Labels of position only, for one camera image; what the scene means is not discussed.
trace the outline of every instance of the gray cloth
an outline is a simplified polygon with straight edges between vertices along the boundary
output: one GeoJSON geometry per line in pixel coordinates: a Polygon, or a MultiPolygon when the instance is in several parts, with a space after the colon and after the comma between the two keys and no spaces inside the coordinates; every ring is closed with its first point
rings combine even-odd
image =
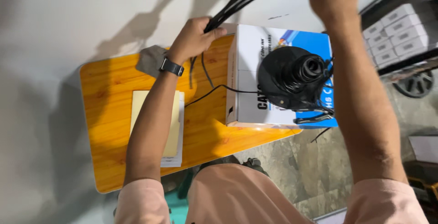
{"type": "Polygon", "coordinates": [[[161,48],[157,45],[142,49],[135,69],[157,78],[166,52],[167,49],[161,48]]]}

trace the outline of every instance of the pink shirt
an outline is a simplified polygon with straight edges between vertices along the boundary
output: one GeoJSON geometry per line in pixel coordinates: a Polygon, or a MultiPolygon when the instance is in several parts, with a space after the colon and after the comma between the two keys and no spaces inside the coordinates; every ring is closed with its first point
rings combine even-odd
{"type": "MultiPolygon", "coordinates": [[[[301,215],[266,175],[238,164],[204,168],[188,194],[186,223],[313,223],[301,215]]],[[[117,224],[170,223],[160,182],[142,179],[120,192],[117,224]]],[[[428,223],[413,189],[370,179],[352,188],[345,223],[428,223]]]]}

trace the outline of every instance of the wheel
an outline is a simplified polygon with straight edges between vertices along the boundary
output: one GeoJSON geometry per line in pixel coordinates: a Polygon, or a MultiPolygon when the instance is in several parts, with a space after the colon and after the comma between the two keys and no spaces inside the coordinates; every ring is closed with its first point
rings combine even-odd
{"type": "Polygon", "coordinates": [[[397,83],[393,83],[393,85],[397,91],[407,97],[423,98],[432,90],[434,86],[434,76],[429,70],[399,80],[397,83]]]}

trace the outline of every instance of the cable spool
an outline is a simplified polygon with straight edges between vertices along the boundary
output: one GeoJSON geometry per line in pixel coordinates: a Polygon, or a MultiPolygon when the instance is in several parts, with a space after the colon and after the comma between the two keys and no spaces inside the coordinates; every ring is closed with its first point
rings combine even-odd
{"type": "Polygon", "coordinates": [[[287,46],[269,53],[258,69],[261,92],[284,109],[321,109],[319,97],[330,78],[330,61],[299,47],[287,46]]]}

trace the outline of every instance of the shirt sleeve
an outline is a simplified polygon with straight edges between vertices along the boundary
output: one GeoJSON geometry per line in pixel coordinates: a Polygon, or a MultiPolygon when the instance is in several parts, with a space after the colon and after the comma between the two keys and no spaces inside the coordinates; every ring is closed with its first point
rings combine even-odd
{"type": "Polygon", "coordinates": [[[409,185],[389,179],[368,179],[353,186],[344,223],[427,224],[428,221],[409,185]]]}
{"type": "Polygon", "coordinates": [[[141,179],[122,188],[117,203],[115,224],[169,224],[169,208],[160,182],[141,179]]]}

